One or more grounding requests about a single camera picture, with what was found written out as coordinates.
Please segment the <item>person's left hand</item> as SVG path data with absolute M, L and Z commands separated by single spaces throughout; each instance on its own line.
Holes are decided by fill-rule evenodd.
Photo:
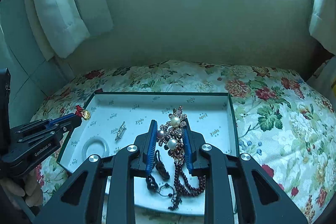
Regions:
M 13 206 L 20 210 L 20 206 L 14 200 L 14 196 L 26 196 L 25 203 L 28 207 L 40 206 L 43 202 L 43 191 L 36 177 L 36 170 L 32 170 L 24 179 L 24 186 L 19 186 L 8 178 L 1 179 L 1 187 Z

